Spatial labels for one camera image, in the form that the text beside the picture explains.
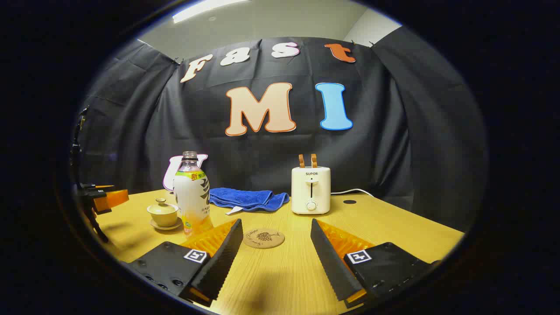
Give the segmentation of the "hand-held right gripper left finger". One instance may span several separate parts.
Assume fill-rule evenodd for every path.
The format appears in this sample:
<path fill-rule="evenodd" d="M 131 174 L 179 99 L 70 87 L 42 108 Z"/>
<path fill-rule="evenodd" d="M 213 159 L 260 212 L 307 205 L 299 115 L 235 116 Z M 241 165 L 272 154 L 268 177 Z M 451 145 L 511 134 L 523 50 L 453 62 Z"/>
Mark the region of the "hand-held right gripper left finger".
<path fill-rule="evenodd" d="M 236 219 L 176 245 L 165 241 L 128 267 L 152 284 L 206 307 L 218 298 L 243 241 Z"/>

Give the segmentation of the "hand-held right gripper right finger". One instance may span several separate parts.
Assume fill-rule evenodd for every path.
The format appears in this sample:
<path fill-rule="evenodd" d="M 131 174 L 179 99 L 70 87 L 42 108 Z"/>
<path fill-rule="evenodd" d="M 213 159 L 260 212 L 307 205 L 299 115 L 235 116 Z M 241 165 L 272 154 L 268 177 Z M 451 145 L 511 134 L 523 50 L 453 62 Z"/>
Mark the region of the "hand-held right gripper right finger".
<path fill-rule="evenodd" d="M 310 237 L 338 300 L 351 308 L 379 305 L 432 271 L 428 263 L 392 242 L 374 245 L 313 219 Z"/>

